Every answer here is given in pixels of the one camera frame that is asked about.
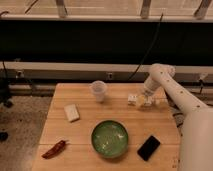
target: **white cup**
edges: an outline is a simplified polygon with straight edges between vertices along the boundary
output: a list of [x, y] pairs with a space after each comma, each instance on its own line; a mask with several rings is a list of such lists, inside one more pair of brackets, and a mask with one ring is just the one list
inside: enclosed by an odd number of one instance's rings
[[103, 81], [94, 81], [90, 85], [90, 90], [97, 102], [103, 102], [107, 91], [107, 85]]

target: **green bowl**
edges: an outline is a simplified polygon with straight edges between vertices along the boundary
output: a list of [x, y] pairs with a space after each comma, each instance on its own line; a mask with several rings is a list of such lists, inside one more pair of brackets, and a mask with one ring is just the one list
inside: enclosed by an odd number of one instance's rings
[[124, 154], [128, 147], [128, 133], [123, 125], [107, 120], [99, 123], [92, 132], [92, 146], [104, 158]]

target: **smartphone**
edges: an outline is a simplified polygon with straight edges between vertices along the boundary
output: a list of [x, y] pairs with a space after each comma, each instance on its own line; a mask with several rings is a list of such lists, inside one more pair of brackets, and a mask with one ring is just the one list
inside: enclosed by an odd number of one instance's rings
[[145, 161], [148, 161], [153, 152], [160, 145], [160, 141], [158, 141], [154, 136], [150, 136], [146, 142], [138, 149], [138, 155]]

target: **black panel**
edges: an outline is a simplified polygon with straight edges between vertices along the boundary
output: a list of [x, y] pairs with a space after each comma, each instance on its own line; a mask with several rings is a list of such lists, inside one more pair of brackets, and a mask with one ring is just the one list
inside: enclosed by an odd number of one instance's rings
[[[154, 22], [2, 20], [0, 59], [137, 64], [156, 27]], [[212, 30], [211, 23], [161, 23], [145, 64], [213, 65]]]

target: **wooden table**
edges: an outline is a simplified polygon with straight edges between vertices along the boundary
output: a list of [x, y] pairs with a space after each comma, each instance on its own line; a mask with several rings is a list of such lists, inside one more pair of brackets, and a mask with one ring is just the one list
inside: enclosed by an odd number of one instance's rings
[[[180, 136], [164, 91], [154, 97], [159, 104], [138, 110], [127, 103], [129, 93], [138, 93], [142, 84], [108, 84], [106, 101], [95, 102], [89, 84], [58, 84], [40, 139], [33, 171], [176, 171]], [[69, 123], [63, 107], [76, 104], [80, 120]], [[118, 159], [106, 160], [91, 146], [93, 128], [112, 119], [122, 123], [129, 134], [129, 148]], [[138, 155], [138, 148], [150, 136], [161, 142], [148, 162]], [[45, 160], [41, 155], [60, 140], [69, 140], [57, 157]]]

